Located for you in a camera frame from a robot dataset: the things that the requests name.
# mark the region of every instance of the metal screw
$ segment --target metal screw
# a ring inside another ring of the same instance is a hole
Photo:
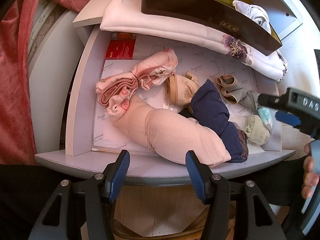
[[[254,186],[254,182],[252,180],[248,180],[247,181],[247,186],[248,187],[253,187]]]
[[[102,179],[103,173],[97,173],[94,177],[95,177],[95,179]]]
[[[64,179],[63,181],[60,182],[61,186],[65,187],[66,185],[69,184],[69,180]]]
[[[221,179],[221,176],[219,174],[212,174],[212,178],[214,180],[219,180],[219,179]]]

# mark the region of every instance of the red package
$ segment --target red package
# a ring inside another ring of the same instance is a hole
[[[136,40],[111,40],[106,53],[107,59],[132,59]]]

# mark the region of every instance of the clamp jaw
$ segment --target clamp jaw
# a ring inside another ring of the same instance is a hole
[[[194,153],[186,154],[186,166],[198,199],[209,204],[209,213],[200,240],[225,240],[230,200],[236,201],[234,239],[285,240],[284,232],[258,186],[229,182],[201,164]]]
[[[311,155],[315,160],[312,171],[320,174],[320,98],[288,87],[287,92],[280,97],[260,94],[258,102],[262,106],[279,110],[276,112],[278,121],[289,124],[315,139],[310,143]],[[306,200],[301,213],[301,221],[295,230],[307,235],[320,214],[320,183],[313,187],[312,197]]]
[[[77,183],[61,181],[37,218],[29,240],[82,239],[80,228],[85,221],[90,239],[114,240],[103,204],[108,208],[118,197],[129,164],[129,152],[122,150],[102,173]]]

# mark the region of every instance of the purple flower embroidery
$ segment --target purple flower embroidery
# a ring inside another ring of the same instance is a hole
[[[248,51],[243,41],[225,34],[223,35],[222,43],[229,50],[229,57],[245,61]]]

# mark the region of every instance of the blue clamp pad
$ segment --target blue clamp pad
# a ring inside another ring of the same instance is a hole
[[[199,162],[194,151],[187,152],[186,167],[197,198],[200,199],[202,203],[207,204],[209,199],[212,197],[210,181],[212,172],[210,168]]]
[[[287,123],[293,127],[301,125],[301,120],[294,114],[285,113],[282,111],[276,112],[276,119],[280,122]]]
[[[130,154],[127,150],[122,150],[105,180],[105,191],[110,203],[118,197],[129,165]]]

